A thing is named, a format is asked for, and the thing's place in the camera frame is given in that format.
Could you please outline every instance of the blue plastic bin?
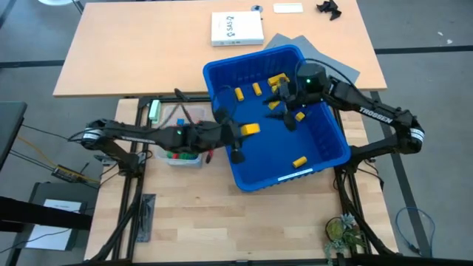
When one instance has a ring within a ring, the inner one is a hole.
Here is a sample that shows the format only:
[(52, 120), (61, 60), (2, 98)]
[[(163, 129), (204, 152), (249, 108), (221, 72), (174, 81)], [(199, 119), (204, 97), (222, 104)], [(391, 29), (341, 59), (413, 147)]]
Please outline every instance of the blue plastic bin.
[[(235, 183), (243, 191), (255, 191), (323, 169), (338, 166), (350, 158), (350, 148), (326, 103), (301, 109), (305, 118), (290, 132), (279, 120), (266, 118), (271, 110), (262, 101), (272, 95), (268, 78), (285, 73), (293, 81), (297, 62), (303, 59), (299, 48), (285, 45), (269, 50), (214, 61), (203, 73), (214, 108), (237, 108), (234, 120), (259, 123), (261, 132), (249, 137), (242, 147), (245, 162), (231, 164)], [(262, 90), (256, 96), (252, 84)], [(240, 87), (245, 99), (236, 100), (234, 88)], [(283, 107), (279, 104), (274, 111)], [(227, 147), (230, 157), (231, 148)], [(305, 156), (307, 162), (295, 169), (294, 160)]]

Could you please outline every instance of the gray mat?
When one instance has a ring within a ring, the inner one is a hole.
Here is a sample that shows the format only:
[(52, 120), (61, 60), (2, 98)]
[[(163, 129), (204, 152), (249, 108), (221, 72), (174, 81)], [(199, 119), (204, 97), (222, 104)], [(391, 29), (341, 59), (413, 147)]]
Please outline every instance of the gray mat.
[[(271, 41), (268, 43), (265, 49), (269, 48), (274, 48), (286, 44), (292, 44), (297, 46), (303, 56), (305, 58), (312, 58), (316, 60), (320, 60), (326, 64), (331, 65), (332, 67), (336, 68), (338, 71), (343, 73), (347, 78), (349, 78), (353, 83), (355, 83), (356, 79), (360, 75), (360, 72), (356, 69), (353, 69), (350, 66), (347, 66), (346, 64), (343, 64), (335, 59), (332, 59), (322, 53), (320, 53), (310, 42), (307, 40), (303, 35), (296, 37), (294, 39), (290, 39), (282, 34), (276, 34)], [(343, 77), (340, 76), (336, 71), (329, 67), (325, 67), (327, 74), (332, 75), (335, 78), (339, 78), (341, 80), (344, 80)]]

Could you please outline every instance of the yellow cube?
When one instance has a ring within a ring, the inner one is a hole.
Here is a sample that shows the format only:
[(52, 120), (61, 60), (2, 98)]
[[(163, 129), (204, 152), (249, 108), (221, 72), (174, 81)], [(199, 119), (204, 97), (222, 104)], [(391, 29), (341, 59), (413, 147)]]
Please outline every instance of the yellow cube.
[(307, 158), (305, 156), (300, 157), (299, 159), (293, 161), (294, 168), (298, 168), (307, 162)]
[(238, 101), (242, 101), (242, 100), (245, 99), (245, 97), (243, 97), (242, 89), (240, 89), (240, 88), (235, 88), (235, 95), (236, 95), (236, 98), (238, 99)]
[(259, 133), (259, 124), (258, 123), (246, 124), (242, 126), (241, 130), (242, 130), (243, 136), (256, 134), (256, 133)]
[(303, 112), (298, 112), (296, 115), (296, 120), (301, 122), (302, 119), (304, 119), (305, 115)]
[(256, 94), (256, 96), (260, 96), (261, 94), (263, 94), (263, 92), (261, 91), (261, 88), (259, 87), (258, 83), (253, 83), (253, 90), (254, 90), (254, 93)]
[(279, 105), (279, 101), (277, 100), (277, 101), (275, 101), (275, 102), (270, 102), (270, 103), (268, 104), (268, 107), (269, 107), (269, 109), (273, 110), (273, 109), (275, 109), (276, 106), (278, 106), (278, 105)]
[(286, 76), (285, 73), (281, 73), (279, 75), (275, 75), (268, 79), (269, 86), (279, 85), (279, 79), (284, 78), (287, 82), (289, 82), (289, 78)]

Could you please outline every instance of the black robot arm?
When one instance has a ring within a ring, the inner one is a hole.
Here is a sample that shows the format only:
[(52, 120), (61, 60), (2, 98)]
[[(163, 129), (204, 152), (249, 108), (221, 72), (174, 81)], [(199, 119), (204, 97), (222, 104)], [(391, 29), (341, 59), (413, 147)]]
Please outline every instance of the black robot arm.
[(301, 65), (297, 71), (297, 88), (289, 86), (291, 96), (275, 95), (269, 100), (283, 100), (289, 110), (325, 101), (342, 111), (355, 111), (388, 124), (395, 129), (393, 136), (365, 146), (351, 146), (352, 156), (344, 166), (349, 173), (356, 172), (358, 164), (383, 154), (399, 152), (417, 153), (422, 148), (424, 130), (409, 110), (393, 108), (361, 94), (352, 83), (328, 76), (317, 63)]
[(81, 145), (89, 150), (99, 150), (118, 163), (120, 174), (138, 175), (144, 158), (123, 150), (115, 140), (158, 145), (173, 153), (199, 154), (223, 146), (231, 146), (232, 163), (241, 163), (245, 158), (239, 150), (249, 135), (242, 134), (247, 124), (229, 118), (225, 110), (217, 110), (219, 122), (200, 121), (181, 126), (158, 129), (133, 126), (113, 120), (96, 120), (87, 125)]

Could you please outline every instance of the light wood table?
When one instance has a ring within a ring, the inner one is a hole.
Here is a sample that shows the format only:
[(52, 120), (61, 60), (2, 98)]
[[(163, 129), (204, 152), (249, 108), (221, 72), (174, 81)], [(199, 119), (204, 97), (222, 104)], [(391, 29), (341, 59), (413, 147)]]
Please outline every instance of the light wood table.
[[(276, 14), (275, 3), (302, 3), (304, 12)], [(359, 89), (386, 89), (356, 0), (337, 0), (330, 21), (318, 0), (218, 0), (88, 3), (55, 87), (54, 96), (165, 95), (174, 88), (204, 93), (203, 67), (211, 61), (263, 49), (281, 33), (304, 35), (320, 52), (360, 72)], [(211, 46), (211, 13), (263, 7), (263, 45)]]
[[(212, 119), (209, 104), (199, 105), (208, 109), (207, 119)], [(136, 111), (136, 99), (120, 100), (115, 119), (133, 124)], [(342, 112), (341, 117), (349, 144), (366, 144), (361, 116)], [(130, 147), (128, 142), (119, 143), (124, 149)], [(364, 164), (360, 168), (372, 171)], [(234, 183), (225, 149), (217, 149), (211, 163), (198, 170), (150, 159), (143, 193), (157, 195), (152, 239), (136, 244), (133, 261), (323, 259), (324, 225), (341, 214), (333, 179), (333, 170), (327, 169), (243, 193)], [(366, 221), (388, 248), (397, 250), (378, 180), (359, 171), (356, 182)], [(114, 177), (99, 191), (86, 259), (98, 252), (115, 228), (123, 184), (123, 177)], [(128, 233), (125, 230), (124, 243)]]

